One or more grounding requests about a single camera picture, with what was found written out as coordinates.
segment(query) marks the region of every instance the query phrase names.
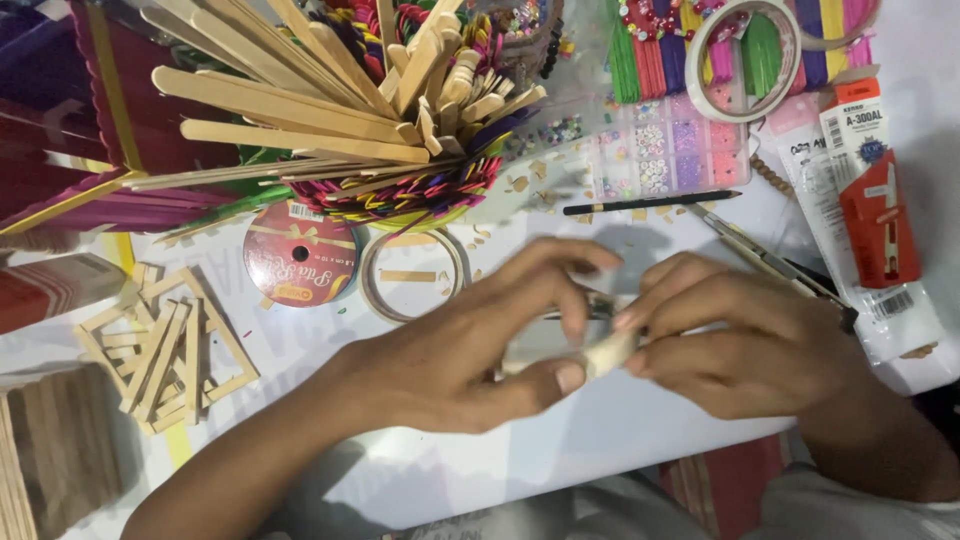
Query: tape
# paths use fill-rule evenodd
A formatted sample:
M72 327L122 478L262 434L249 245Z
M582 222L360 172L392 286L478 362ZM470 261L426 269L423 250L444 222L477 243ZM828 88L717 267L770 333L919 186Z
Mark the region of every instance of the tape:
M820 37L811 36L803 30L800 30L800 47L805 51L832 51L834 49L840 49L850 45L859 37L866 34L867 29L874 26L874 23L876 22L876 15L880 12L880 3L881 0L873 0L871 2L872 8L867 13L866 18L863 19L863 22L852 28L843 37L838 37L837 39L823 39Z
M709 97L712 92L707 92L704 80L700 76L704 71L707 58L708 38L721 24L724 24L730 15L736 12L758 12L766 15L780 33L780 50L783 54L777 83L763 99L743 112L721 109ZM797 76L797 70L800 69L800 51L800 26L797 24L797 17L781 0L732 0L706 19L694 35L693 41L690 42L684 66L686 91L690 101L700 114L710 120L731 124L745 124L757 120L775 109L786 98Z
M467 279L464 273L464 259L460 255L460 250L457 249L455 240L446 232L436 230L420 234L425 234L436 239L437 243L444 246L447 254L450 255L450 259L453 261L453 286L450 296L447 298L449 302L451 298L464 289ZM360 256L360 267L357 273L360 275L360 295L363 297L364 302L367 303L367 306L385 321L402 325L409 323L416 317L404 315L387 306L376 290L375 277L373 275L373 262L377 256L380 255L380 250L383 249L383 246L390 240L390 236L389 233L386 233L377 238L371 245L367 246L367 249L363 251L363 255Z

